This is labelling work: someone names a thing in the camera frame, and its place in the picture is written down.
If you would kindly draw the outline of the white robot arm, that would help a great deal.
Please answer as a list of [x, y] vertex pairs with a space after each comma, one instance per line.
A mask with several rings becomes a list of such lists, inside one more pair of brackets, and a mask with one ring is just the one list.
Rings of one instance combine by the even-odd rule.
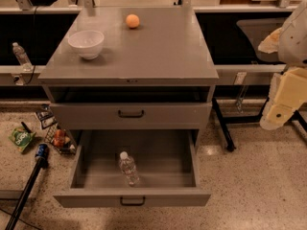
[[307, 102], [307, 1], [302, 1], [281, 28], [268, 35], [258, 46], [263, 53], [277, 53], [286, 64], [282, 74], [271, 80], [269, 100], [265, 104], [260, 127], [283, 127]]

